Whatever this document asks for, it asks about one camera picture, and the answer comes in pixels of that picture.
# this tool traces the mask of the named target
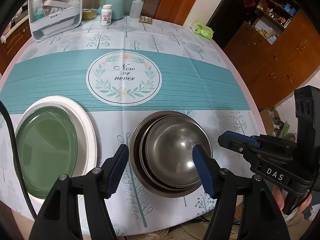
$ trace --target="hand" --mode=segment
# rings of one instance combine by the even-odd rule
[[[272,195],[276,200],[276,203],[281,211],[281,214],[283,215],[282,210],[284,207],[284,198],[282,196],[281,189],[278,186],[273,185]],[[302,213],[310,205],[311,200],[312,200],[312,195],[310,194],[308,198],[300,206],[298,206],[297,214]]]

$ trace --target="screw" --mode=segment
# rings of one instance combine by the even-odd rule
[[[228,172],[229,172],[229,170],[228,170],[228,169],[226,169],[226,168],[222,168],[222,169],[220,169],[220,173],[221,173],[222,175],[227,175],[227,174],[228,174]]]
[[[262,181],[262,177],[258,174],[254,175],[253,178],[256,180],[256,181]]]
[[[101,168],[96,167],[96,168],[94,168],[94,169],[92,170],[92,173],[98,174],[98,173],[100,173],[100,171],[101,171]]]
[[[62,181],[64,181],[66,178],[67,178],[67,174],[61,174],[59,176],[59,179],[62,180]]]

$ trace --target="teal stripe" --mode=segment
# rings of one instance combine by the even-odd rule
[[[85,77],[91,63],[116,49],[88,49],[49,54],[18,63],[0,93],[10,114],[22,114],[47,96],[65,96],[85,111],[113,110],[249,110],[230,70],[170,54],[135,51],[150,58],[162,73],[162,86],[138,106],[112,106],[95,98]]]

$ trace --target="pink table edge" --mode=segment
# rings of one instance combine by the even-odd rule
[[[4,83],[6,82],[13,66],[16,64],[17,60],[20,58],[20,56],[22,55],[22,53],[26,50],[26,48],[31,45],[33,42],[35,42],[32,37],[22,46],[22,48],[18,51],[18,53],[14,56],[14,58],[12,59],[12,61],[9,63],[7,69],[4,71],[4,74],[2,76],[2,78],[0,79],[0,92],[2,90],[2,87],[4,85]],[[242,93],[244,94],[245,99],[247,100],[249,107],[252,111],[253,117],[256,120],[259,132],[262,134],[266,134],[266,130],[264,129],[264,125],[260,116],[260,113],[258,111],[258,108],[247,88],[247,86],[245,85],[242,77],[240,76],[239,72],[236,70],[235,66],[233,65],[233,63],[230,61],[230,59],[227,57],[227,55],[224,53],[224,51],[218,46],[217,43],[215,43],[214,40],[211,40],[211,43],[213,45],[213,47],[219,52],[220,56],[222,57],[223,61],[226,63],[228,69],[231,71],[231,73],[233,74],[234,78],[236,79],[237,83],[239,84]]]
[[[223,61],[226,63],[228,69],[233,74],[234,78],[236,79],[238,85],[240,86],[242,93],[244,94],[245,99],[247,100],[249,107],[252,111],[253,117],[256,120],[259,132],[261,134],[266,134],[266,130],[264,128],[260,113],[258,111],[258,108],[250,94],[249,89],[247,88],[246,84],[244,83],[242,77],[240,76],[239,72],[237,71],[236,67],[233,65],[231,60],[227,57],[227,55],[224,53],[224,51],[218,46],[217,43],[215,43],[214,40],[211,40],[211,44],[213,47],[219,52],[220,56],[222,57]]]

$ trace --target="table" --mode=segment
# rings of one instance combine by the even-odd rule
[[[78,102],[94,125],[98,165],[113,156],[120,143],[128,143],[144,117],[159,110],[181,111],[194,118],[209,136],[213,157],[236,175],[251,177],[250,165],[242,155],[220,148],[218,136],[226,130],[265,133],[247,87],[217,44],[190,29],[158,20],[148,25],[124,17],[100,26],[94,19],[39,43],[30,39],[10,63],[0,88],[0,100],[14,127],[42,97],[62,95]],[[0,159],[0,199],[31,219],[3,119]],[[174,199],[154,195],[142,185],[133,191],[128,184],[136,177],[127,170],[117,192],[106,200],[119,236],[171,227],[215,206],[202,187]],[[38,212],[40,204],[32,202]],[[88,235],[83,199],[79,213],[82,231]]]

